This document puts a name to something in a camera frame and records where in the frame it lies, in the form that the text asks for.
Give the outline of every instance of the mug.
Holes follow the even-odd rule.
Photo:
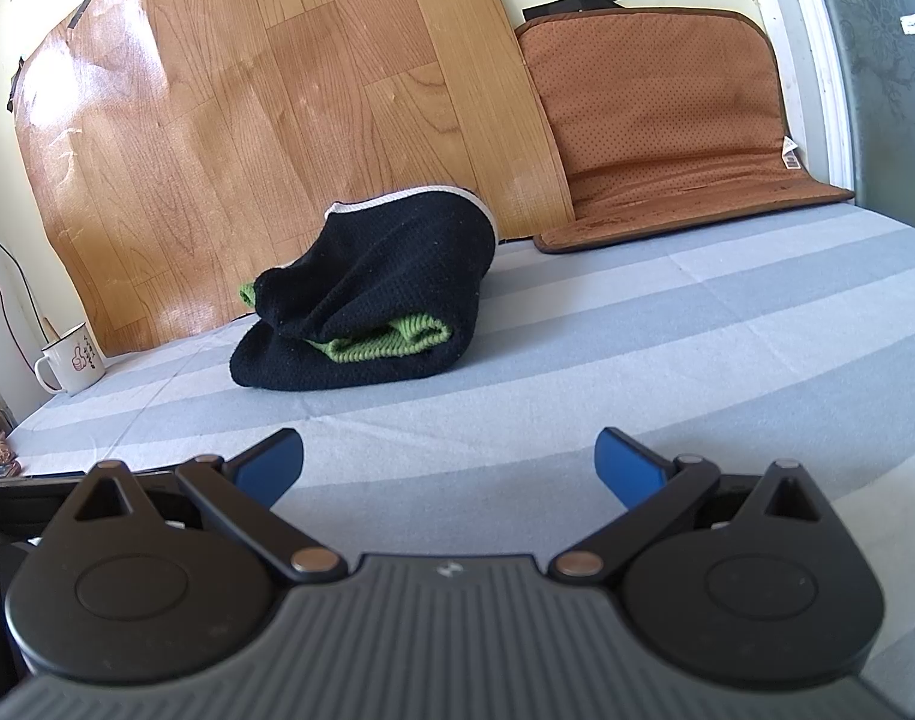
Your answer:
[[[66,392],[70,395],[78,394],[82,389],[98,381],[106,369],[101,360],[91,335],[88,333],[86,322],[77,325],[70,332],[65,333],[57,341],[48,343],[41,351],[43,357],[34,363],[34,373],[38,377],[43,389],[52,395]],[[49,386],[41,376],[41,364],[47,362],[54,376],[61,385],[60,389]]]

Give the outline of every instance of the wood pattern vinyl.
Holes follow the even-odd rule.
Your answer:
[[[499,0],[93,0],[17,84],[44,229],[113,355],[218,327],[334,201],[477,191],[574,217]]]

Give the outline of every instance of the blue and white striped sheet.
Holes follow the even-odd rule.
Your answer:
[[[246,391],[252,319],[119,359],[20,425],[30,473],[232,456],[305,441],[275,511],[342,551],[530,552],[622,507],[593,474],[616,425],[725,471],[804,461],[875,568],[887,618],[867,675],[915,712],[915,230],[849,205],[573,255],[502,245],[453,370],[345,391]]]

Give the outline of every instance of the brown cushion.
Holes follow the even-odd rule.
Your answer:
[[[785,165],[777,62],[742,15],[566,13],[518,41],[574,201],[574,223],[535,238],[543,251],[853,196]]]

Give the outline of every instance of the folded garment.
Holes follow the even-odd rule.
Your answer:
[[[303,391],[446,370],[473,336],[496,230],[486,206],[454,187],[332,205],[301,259],[241,287],[259,321],[230,376]]]

